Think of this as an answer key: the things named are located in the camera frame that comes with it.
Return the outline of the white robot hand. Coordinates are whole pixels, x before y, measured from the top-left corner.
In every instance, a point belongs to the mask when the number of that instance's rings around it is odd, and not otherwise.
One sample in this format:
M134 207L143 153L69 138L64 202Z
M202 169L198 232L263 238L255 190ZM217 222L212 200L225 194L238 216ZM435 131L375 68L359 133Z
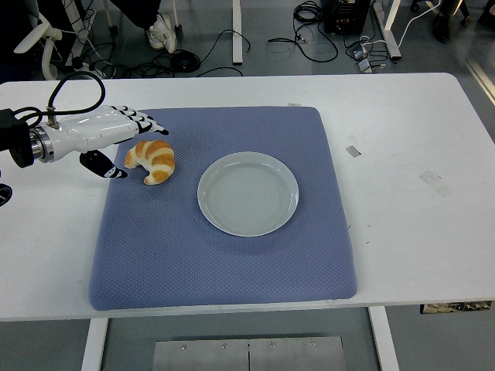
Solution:
M72 151L80 153L80 163L103 178L125 178L100 150L119 144L145 132L167 135L168 131L151 116L128 106L104 105L86 114L74 114L58 120L58 127L41 124L49 144L44 146L42 162L55 162Z

